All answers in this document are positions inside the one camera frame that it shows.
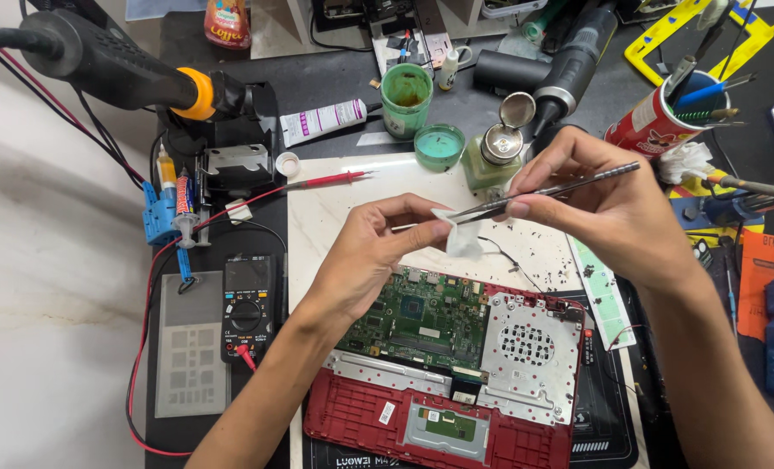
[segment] yellow plastic frame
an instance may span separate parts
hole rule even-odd
[[[684,0],[684,2],[675,6],[669,14],[665,15],[659,19],[656,24],[648,28],[648,30],[639,36],[638,39],[633,41],[632,44],[624,50],[624,57],[626,57],[627,60],[630,60],[632,66],[642,72],[642,75],[647,77],[652,84],[659,86],[664,82],[664,79],[644,62],[644,56],[651,53],[655,48],[660,46],[665,39],[676,33],[685,25],[685,23],[696,16],[697,13],[701,12],[709,3],[711,3],[711,0]],[[744,0],[740,3],[738,5],[740,11],[743,9],[746,9],[747,11],[746,6],[750,3],[750,0]],[[745,21],[736,10],[732,10],[729,16],[731,16],[737,25],[742,25],[743,21]],[[765,21],[760,19],[756,13],[752,13],[752,16],[754,16],[754,21],[746,25],[748,39],[734,50],[734,55],[732,55],[731,62],[725,70],[723,80],[726,80],[734,74],[748,61],[748,59],[754,57],[754,55],[772,40],[772,37],[774,37],[774,25],[769,26]],[[723,69],[727,57],[728,56],[723,58],[723,60],[708,73],[715,77],[719,76],[719,72]]]

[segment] small white bottle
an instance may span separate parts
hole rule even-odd
[[[462,62],[459,61],[460,49],[468,50],[468,58]],[[442,62],[442,69],[438,72],[439,87],[444,91],[452,89],[454,87],[454,81],[456,81],[456,72],[459,70],[459,65],[470,62],[472,57],[474,57],[474,52],[468,46],[460,46],[449,50],[448,55],[445,56],[444,62]]]

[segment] person's right hand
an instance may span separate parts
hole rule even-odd
[[[591,175],[633,161],[642,168],[576,188],[566,204],[545,195],[520,195],[506,215],[569,233],[637,286],[667,288],[699,263],[644,157],[569,126],[514,176],[508,195],[568,181],[563,175]]]

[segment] black desk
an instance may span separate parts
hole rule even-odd
[[[774,23],[774,7],[758,9],[757,14],[767,23]],[[220,68],[244,81],[269,81],[277,92],[280,114],[314,109],[353,98],[365,102],[379,101],[379,92],[372,89],[369,80],[378,76],[374,57],[371,54],[353,52],[332,52],[263,59],[251,62],[231,62],[247,59],[247,52],[229,51],[208,43],[202,33],[203,13],[170,13],[162,20],[160,59],[173,66],[194,66],[196,68]],[[604,54],[598,71],[584,95],[578,110],[565,121],[575,123],[598,136],[613,122],[620,119],[631,107],[653,88],[652,84],[638,73],[623,58],[623,50],[639,35],[638,26],[622,26],[612,39]],[[663,45],[664,60],[675,63],[686,53],[693,53],[702,33],[694,30],[689,23],[677,36]],[[701,69],[710,69],[722,59],[734,40],[734,27],[730,26],[708,56],[700,64]],[[474,56],[480,48],[495,48],[500,37],[474,39],[471,47]],[[774,39],[750,60],[738,73],[761,70],[756,83],[731,92],[735,107],[740,108],[742,120],[751,122],[746,128],[719,129],[719,141],[728,153],[739,174],[761,182],[774,182],[774,135],[769,127],[766,112],[774,104]],[[460,73],[455,88],[442,92],[434,87],[428,122],[448,122],[459,127],[467,137],[484,132],[497,120],[500,98],[475,87],[473,70]],[[337,133],[312,140],[295,148],[302,159],[328,158],[342,155],[378,155],[399,151],[412,151],[412,144],[355,147],[359,135],[364,132],[383,131],[380,119],[372,119],[363,126],[354,126]],[[713,143],[707,144],[717,151]],[[713,163],[727,168],[724,160],[717,158]],[[270,198],[252,206],[254,221],[276,230],[283,238],[287,236],[286,203],[284,198]],[[248,228],[226,229],[223,225],[211,228],[214,245],[205,251],[191,250],[190,260],[195,271],[220,270],[228,253],[248,250],[251,252],[279,253],[279,246],[269,234],[251,235]],[[766,232],[774,234],[774,212],[767,216]],[[715,278],[722,280],[715,263]],[[177,272],[172,263],[166,273]],[[153,304],[158,304],[159,288],[155,291]],[[150,330],[158,330],[157,309],[151,314]],[[150,334],[148,367],[147,439],[155,445],[172,451],[186,451],[193,448],[215,422],[217,416],[184,417],[182,419],[154,419],[155,372],[157,367],[158,334]],[[761,342],[740,337],[740,346],[748,368],[760,388],[764,382],[764,347]],[[639,364],[634,360],[633,372]],[[247,368],[234,368],[234,389],[239,390],[246,380]],[[774,410],[774,399],[767,397]],[[673,451],[673,429],[648,428],[643,426],[647,438],[648,452],[652,466],[657,467],[670,459]],[[288,436],[283,440],[269,466],[287,466]],[[147,467],[181,467],[184,460],[170,460],[162,456],[147,454]]]

